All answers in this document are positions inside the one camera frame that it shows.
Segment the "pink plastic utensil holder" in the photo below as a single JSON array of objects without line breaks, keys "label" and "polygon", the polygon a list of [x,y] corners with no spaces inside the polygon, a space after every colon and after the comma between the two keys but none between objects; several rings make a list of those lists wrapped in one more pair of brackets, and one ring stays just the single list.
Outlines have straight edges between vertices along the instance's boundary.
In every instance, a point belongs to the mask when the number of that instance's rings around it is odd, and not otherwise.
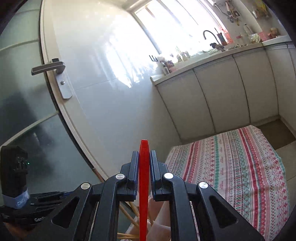
[{"label": "pink plastic utensil holder", "polygon": [[171,240],[169,202],[155,202],[150,195],[148,210],[146,240]]}]

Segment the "red handled spoon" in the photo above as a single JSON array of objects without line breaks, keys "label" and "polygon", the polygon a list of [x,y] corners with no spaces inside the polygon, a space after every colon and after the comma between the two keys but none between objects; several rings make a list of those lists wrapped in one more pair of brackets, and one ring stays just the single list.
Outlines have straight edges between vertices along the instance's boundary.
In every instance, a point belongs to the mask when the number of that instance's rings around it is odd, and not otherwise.
[{"label": "red handled spoon", "polygon": [[149,196],[149,142],[141,140],[139,149],[139,240],[146,241]]}]

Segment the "white kitchen cabinet run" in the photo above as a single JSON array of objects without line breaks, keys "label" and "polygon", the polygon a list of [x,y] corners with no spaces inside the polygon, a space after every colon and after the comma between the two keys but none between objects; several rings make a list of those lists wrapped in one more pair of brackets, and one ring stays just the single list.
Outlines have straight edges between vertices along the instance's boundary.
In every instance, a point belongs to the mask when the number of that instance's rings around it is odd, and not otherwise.
[{"label": "white kitchen cabinet run", "polygon": [[154,85],[182,142],[276,118],[295,129],[295,45],[286,36],[200,59]]}]

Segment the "kitchen faucet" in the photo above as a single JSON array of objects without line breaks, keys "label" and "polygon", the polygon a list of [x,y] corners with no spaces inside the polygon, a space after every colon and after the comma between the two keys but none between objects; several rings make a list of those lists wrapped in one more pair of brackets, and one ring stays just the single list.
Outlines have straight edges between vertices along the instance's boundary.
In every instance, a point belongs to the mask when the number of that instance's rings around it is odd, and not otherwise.
[{"label": "kitchen faucet", "polygon": [[213,49],[216,49],[218,51],[221,51],[221,52],[224,52],[225,49],[224,49],[224,46],[219,42],[218,38],[216,37],[216,35],[214,35],[210,30],[204,30],[203,31],[203,37],[205,40],[208,40],[208,36],[207,34],[210,34],[211,35],[211,43],[210,43],[210,46],[213,48]]}]

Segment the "wooden chopstick in holder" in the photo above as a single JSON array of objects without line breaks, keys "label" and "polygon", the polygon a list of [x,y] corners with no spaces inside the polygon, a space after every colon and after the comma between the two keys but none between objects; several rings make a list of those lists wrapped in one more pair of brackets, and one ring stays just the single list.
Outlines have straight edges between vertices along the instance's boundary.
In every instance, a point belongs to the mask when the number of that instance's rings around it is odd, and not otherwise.
[{"label": "wooden chopstick in holder", "polygon": [[118,240],[139,240],[139,210],[134,202],[119,204]]}]

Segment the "black tracker with green led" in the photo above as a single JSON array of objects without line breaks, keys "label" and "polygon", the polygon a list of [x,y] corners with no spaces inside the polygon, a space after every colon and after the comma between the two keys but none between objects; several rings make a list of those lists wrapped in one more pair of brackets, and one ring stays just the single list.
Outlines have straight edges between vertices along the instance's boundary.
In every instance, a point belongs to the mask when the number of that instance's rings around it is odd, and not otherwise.
[{"label": "black tracker with green led", "polygon": [[18,146],[1,147],[1,193],[5,206],[20,209],[28,201],[27,165],[26,151]]}]

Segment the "patterned red green tablecloth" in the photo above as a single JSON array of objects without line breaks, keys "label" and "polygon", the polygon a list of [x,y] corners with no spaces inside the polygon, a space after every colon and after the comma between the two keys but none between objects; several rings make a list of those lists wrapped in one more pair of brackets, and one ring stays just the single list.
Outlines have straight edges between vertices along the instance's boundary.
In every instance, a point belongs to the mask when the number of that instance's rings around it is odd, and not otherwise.
[{"label": "patterned red green tablecloth", "polygon": [[265,240],[273,240],[290,216],[283,162],[255,126],[174,146],[166,164],[188,183],[207,182]]}]

